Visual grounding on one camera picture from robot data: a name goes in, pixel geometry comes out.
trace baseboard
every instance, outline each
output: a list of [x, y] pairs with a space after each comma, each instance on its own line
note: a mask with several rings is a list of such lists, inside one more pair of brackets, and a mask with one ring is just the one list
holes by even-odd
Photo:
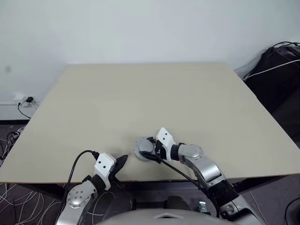
[[[20, 107], [20, 110], [25, 115], [32, 117], [36, 111], [34, 106]], [[0, 104], [0, 120], [28, 120], [28, 118], [22, 115], [18, 111], [18, 107], [16, 105], [1, 105]]]
[[0, 120], [0, 125], [26, 125], [29, 120]]

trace silver robot arm segment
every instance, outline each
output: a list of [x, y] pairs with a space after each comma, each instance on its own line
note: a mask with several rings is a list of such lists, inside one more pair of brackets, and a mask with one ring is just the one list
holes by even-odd
[[266, 225], [243, 196], [228, 182], [214, 161], [207, 157], [202, 148], [193, 144], [174, 144], [172, 135], [161, 128], [156, 135], [161, 142], [167, 160], [177, 160], [191, 168], [199, 184], [213, 198], [224, 219], [240, 225]]
[[56, 225], [80, 225], [98, 194], [111, 187], [111, 181], [120, 187], [115, 174], [123, 167], [127, 158], [128, 155], [115, 159], [110, 154], [100, 154], [94, 166], [93, 177], [87, 176], [82, 184], [69, 191], [65, 199], [66, 205]]

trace gray floor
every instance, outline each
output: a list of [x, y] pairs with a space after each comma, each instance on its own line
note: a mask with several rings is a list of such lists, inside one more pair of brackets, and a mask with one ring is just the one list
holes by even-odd
[[[21, 126], [4, 126], [0, 125], [0, 139], [6, 139], [6, 135], [10, 131], [16, 131]], [[0, 185], [0, 195], [5, 192], [5, 185]], [[30, 190], [24, 187], [17, 185], [11, 191], [8, 192], [6, 199], [8, 201], [13, 201], [19, 197], [29, 193]], [[115, 192], [115, 195], [118, 197], [120, 192]], [[138, 202], [146, 201], [164, 201], [166, 196], [178, 195], [181, 196], [192, 208], [196, 209], [199, 201], [206, 201], [208, 208], [211, 211], [212, 215], [215, 214], [212, 205], [206, 196], [198, 190], [158, 190], [158, 191], [135, 191], [131, 193]], [[258, 212], [262, 213], [263, 217], [269, 225], [282, 225], [284, 224], [284, 211], [286, 205], [293, 199], [300, 196], [300, 176], [292, 175], [281, 180], [275, 181], [266, 186], [252, 190], [251, 193], [247, 192], [243, 194], [249, 204]], [[23, 207], [21, 221], [29, 218], [38, 202], [39, 194], [36, 194], [28, 203]], [[23, 198], [20, 201], [16, 201], [15, 204], [21, 203], [26, 198]], [[105, 194], [98, 202], [95, 209], [95, 213], [103, 214], [109, 202], [113, 199], [112, 194]], [[42, 197], [40, 196], [37, 208], [33, 217], [37, 215], [39, 211], [41, 213], [37, 216], [36, 219], [24, 223], [25, 225], [36, 225], [40, 220], [42, 213], [48, 207], [52, 198], [44, 196], [44, 206], [42, 208]], [[0, 203], [0, 210], [2, 210], [7, 203], [2, 201]], [[12, 225], [15, 221], [19, 221], [20, 212], [23, 205], [6, 207], [2, 212], [0, 212], [0, 225]], [[44, 225], [53, 225], [59, 204], [51, 207], [43, 218], [42, 224]], [[300, 224], [300, 201], [295, 202], [288, 210], [288, 222], [289, 225], [299, 225]], [[101, 216], [94, 216], [94, 224], [100, 222], [102, 219]], [[91, 215], [87, 215], [84, 221], [85, 224], [91, 224]]]

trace power outlet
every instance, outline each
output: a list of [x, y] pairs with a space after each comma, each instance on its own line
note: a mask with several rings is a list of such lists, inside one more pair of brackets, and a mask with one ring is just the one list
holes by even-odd
[[[33, 97], [33, 101], [31, 103], [26, 102], [26, 99], [28, 97]], [[24, 94], [16, 94], [14, 97], [14, 101], [16, 102], [16, 104], [18, 105], [19, 103], [22, 104], [23, 107], [27, 107], [30, 104], [33, 104], [35, 102], [37, 102], [36, 98], [34, 95], [24, 95]]]

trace white cable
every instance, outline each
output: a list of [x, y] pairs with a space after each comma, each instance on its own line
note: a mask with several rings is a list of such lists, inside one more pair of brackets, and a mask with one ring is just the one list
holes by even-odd
[[10, 148], [11, 145], [13, 145], [13, 144], [12, 144], [10, 141], [7, 142], [7, 145], [6, 145], [6, 147], [5, 147], [4, 153], [2, 154], [2, 158], [3, 158], [3, 156], [5, 155], [5, 153], [9, 151], [9, 148]]
[[278, 68], [278, 67], [282, 67], [282, 66], [285, 66], [285, 65], [287, 65], [287, 64], [290, 64], [290, 63], [293, 63], [293, 62], [298, 62], [298, 61], [300, 61], [300, 60], [293, 60], [293, 61], [290, 61], [290, 62], [281, 64], [281, 65], [278, 65], [278, 66], [276, 66], [276, 67], [272, 67], [272, 68], [270, 68], [270, 69], [266, 69], [266, 70], [264, 70], [264, 71], [262, 71], [262, 72], [259, 72], [259, 73], [256, 73], [256, 74], [252, 74], [252, 75], [250, 75], [250, 76], [248, 76], [248, 77], [245, 77], [245, 78], [243, 79], [243, 81], [247, 80], [248, 78], [250, 78], [250, 77], [252, 77], [252, 76], [255, 76], [255, 75], [258, 75], [258, 74], [262, 74], [262, 73], [265, 73], [265, 72], [267, 72], [267, 71], [276, 69], [276, 68]]
[[9, 141], [8, 141], [8, 142], [10, 142], [11, 144], [15, 144], [16, 139], [19, 138], [19, 136], [20, 136], [20, 134], [21, 134], [21, 133], [19, 133], [19, 132], [15, 132], [15, 133], [17, 133], [17, 134], [12, 135], [12, 136], [9, 138]]
[[19, 222], [21, 221], [22, 212], [23, 212], [23, 208], [24, 208], [24, 205], [25, 205], [25, 203], [26, 203], [26, 200], [25, 200], [25, 202], [23, 203], [22, 208], [21, 208], [21, 213], [20, 213], [20, 217], [19, 217]]
[[36, 211], [36, 209], [37, 209], [37, 206], [38, 206], [38, 203], [39, 203], [39, 199], [40, 199], [40, 197], [41, 197], [41, 194], [38, 194], [37, 204], [36, 204], [36, 206], [34, 207], [34, 209], [33, 209], [32, 213], [31, 213], [30, 217], [29, 217], [29, 218], [27, 218], [27, 219], [25, 219], [25, 220], [23, 220], [21, 223], [23, 223], [24, 221], [26, 221], [26, 220], [30, 219], [30, 218], [33, 216], [34, 212], [35, 212], [35, 211]]
[[96, 213], [91, 213], [91, 212], [87, 212], [88, 214], [94, 215], [94, 216], [104, 216], [104, 214], [96, 214]]
[[25, 127], [26, 127], [26, 126], [19, 128], [19, 129], [17, 130], [17, 132], [19, 132], [19, 133], [21, 134], [21, 133], [23, 132], [23, 130], [25, 129]]
[[53, 203], [54, 201], [55, 201], [55, 199], [54, 199], [54, 200], [49, 204], [49, 206], [46, 208], [46, 210], [45, 210], [44, 213], [42, 214], [41, 218], [39, 219], [37, 225], [38, 225], [39, 223], [41, 223], [41, 225], [42, 225], [42, 221], [43, 221], [44, 215], [46, 214], [46, 212], [47, 212], [52, 206], [61, 203], [61, 202]]
[[[32, 192], [33, 192], [33, 191], [31, 191], [30, 193], [28, 193], [28, 194], [22, 196], [21, 198], [18, 198], [16, 201], [18, 201], [18, 200], [20, 200], [20, 199], [26, 197], [27, 195], [31, 195]], [[37, 193], [35, 193], [30, 199], [28, 199], [28, 200], [25, 201], [25, 202], [29, 202], [36, 194], [37, 194]], [[13, 203], [13, 202], [8, 202], [8, 204], [7, 204], [4, 208], [1, 209], [0, 213], [1, 213], [4, 209], [6, 209], [8, 206], [14, 205], [14, 204], [12, 204], [12, 203]]]
[[235, 68], [234, 71], [236, 72], [237, 70], [240, 70], [246, 66], [249, 66], [254, 60], [256, 60], [258, 57], [260, 57], [266, 50], [268, 50], [270, 47], [273, 47], [274, 45], [270, 45], [267, 48], [264, 48], [262, 51], [260, 51], [260, 53], [258, 55], [256, 55], [253, 59], [251, 59], [247, 64], [245, 64], [244, 66]]
[[94, 225], [94, 213], [95, 213], [95, 208], [96, 208], [96, 206], [97, 206], [97, 203], [99, 202], [100, 198], [101, 198], [103, 195], [105, 195], [106, 193], [110, 193], [110, 194], [113, 195], [114, 199], [116, 198], [116, 196], [114, 195], [113, 192], [104, 192], [102, 195], [100, 195], [100, 197], [97, 199], [97, 201], [96, 201], [96, 203], [95, 203], [95, 205], [94, 205], [94, 209], [93, 209], [93, 213], [92, 213], [92, 225]]
[[[41, 197], [41, 194], [38, 194], [37, 204], [36, 204], [36, 206], [34, 207], [31, 216], [30, 216], [29, 218], [27, 218], [27, 219], [30, 219], [30, 218], [33, 216], [33, 214], [34, 214], [34, 212], [35, 212], [35, 210], [36, 210], [36, 208], [37, 208], [37, 206], [38, 206], [38, 202], [39, 202], [39, 198], [40, 198], [40, 197]], [[20, 222], [20, 220], [21, 220], [21, 215], [22, 215], [22, 211], [21, 211], [21, 214], [20, 214], [19, 223], [17, 223], [17, 224], [23, 223], [24, 221], [27, 220], [27, 219], [26, 219], [26, 220], [23, 220], [22, 222]]]
[[7, 190], [7, 184], [5, 184], [5, 193], [4, 193], [2, 196], [0, 196], [0, 198], [3, 198], [3, 199], [1, 200], [1, 202], [3, 202], [3, 201], [6, 201], [6, 202], [7, 202], [7, 200], [6, 200], [7, 193], [8, 193], [8, 191], [10, 191], [11, 189], [13, 189], [15, 186], [16, 186], [16, 184], [13, 185], [10, 189]]
[[32, 215], [28, 218], [28, 219], [30, 219], [30, 220], [26, 219], [26, 220], [22, 221], [21, 224], [22, 224], [22, 223], [27, 223], [27, 222], [30, 222], [30, 221], [34, 220], [34, 219], [37, 218], [38, 215], [42, 212], [43, 207], [44, 207], [44, 203], [45, 203], [45, 202], [44, 202], [44, 197], [43, 197], [43, 195], [42, 195], [42, 194], [40, 194], [40, 195], [42, 196], [42, 201], [43, 201], [42, 207], [41, 207], [40, 211], [36, 214], [36, 216], [35, 216], [34, 218], [30, 219], [30, 218], [33, 216], [33, 213], [34, 213], [34, 211], [33, 211]]
[[257, 205], [257, 203], [256, 203], [256, 200], [255, 200], [255, 198], [253, 197], [253, 195], [252, 195], [251, 191], [249, 191], [249, 193], [251, 194], [251, 196], [252, 196], [252, 198], [253, 198], [253, 200], [254, 200], [254, 203], [255, 203], [255, 205], [256, 205], [256, 207], [257, 207], [257, 209], [258, 209], [259, 213], [261, 214], [261, 216], [262, 216], [262, 218], [263, 218], [264, 222], [266, 223], [266, 225], [268, 225], [268, 223], [267, 223], [266, 219], [264, 218], [264, 216], [263, 216], [263, 214], [262, 214], [261, 210], [259, 209], [259, 207], [258, 207], [258, 205]]
[[36, 104], [32, 104], [33, 105], [33, 107], [37, 110], [38, 108], [36, 107]]

